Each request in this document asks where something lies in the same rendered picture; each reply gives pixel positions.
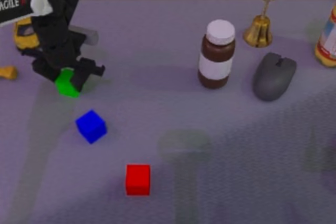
green cube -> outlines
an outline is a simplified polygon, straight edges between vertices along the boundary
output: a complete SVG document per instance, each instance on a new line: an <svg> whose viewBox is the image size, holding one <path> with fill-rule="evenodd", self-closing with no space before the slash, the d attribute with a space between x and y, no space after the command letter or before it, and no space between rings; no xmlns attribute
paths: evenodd
<svg viewBox="0 0 336 224"><path fill-rule="evenodd" d="M70 69L62 70L61 74L55 81L56 88L58 92L62 95L66 95L68 97L78 97L79 92L72 86L70 80L74 75L74 72Z"/></svg>

brown jar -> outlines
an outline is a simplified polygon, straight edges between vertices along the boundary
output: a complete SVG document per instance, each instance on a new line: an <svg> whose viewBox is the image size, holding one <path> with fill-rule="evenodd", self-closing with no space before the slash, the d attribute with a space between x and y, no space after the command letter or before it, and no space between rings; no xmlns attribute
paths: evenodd
<svg viewBox="0 0 336 224"><path fill-rule="evenodd" d="M235 45L235 27L229 21L208 24L198 65L198 79L204 87L219 89L227 83Z"/></svg>

red cube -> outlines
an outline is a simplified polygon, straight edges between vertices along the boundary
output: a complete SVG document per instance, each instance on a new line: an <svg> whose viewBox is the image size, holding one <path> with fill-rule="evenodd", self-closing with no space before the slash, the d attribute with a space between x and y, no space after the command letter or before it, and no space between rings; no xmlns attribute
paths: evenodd
<svg viewBox="0 0 336 224"><path fill-rule="evenodd" d="M130 196L148 196L151 188L150 165L127 165L126 194Z"/></svg>

gray table surface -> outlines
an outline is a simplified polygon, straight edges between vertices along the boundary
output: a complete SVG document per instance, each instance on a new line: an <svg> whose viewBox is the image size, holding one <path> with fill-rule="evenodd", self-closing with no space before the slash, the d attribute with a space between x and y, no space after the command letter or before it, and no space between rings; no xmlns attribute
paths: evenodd
<svg viewBox="0 0 336 224"><path fill-rule="evenodd" d="M0 223L335 224L334 69L313 56L333 1L275 1L274 42L250 48L243 30L261 1L82 1L73 24L100 42L105 64L72 99L31 70L0 29ZM237 49L227 86L197 80L213 19L230 20ZM251 76L269 51L298 62L280 100L264 103ZM89 145L75 119L95 109L109 133ZM124 195L125 165L152 165L152 195Z"/></svg>

blue cube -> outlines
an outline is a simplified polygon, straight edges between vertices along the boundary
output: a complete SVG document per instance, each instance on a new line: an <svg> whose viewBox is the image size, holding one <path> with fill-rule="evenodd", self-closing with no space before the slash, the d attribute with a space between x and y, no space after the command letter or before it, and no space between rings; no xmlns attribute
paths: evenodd
<svg viewBox="0 0 336 224"><path fill-rule="evenodd" d="M77 119L76 125L79 132L90 144L107 133L104 120L94 110L90 110Z"/></svg>

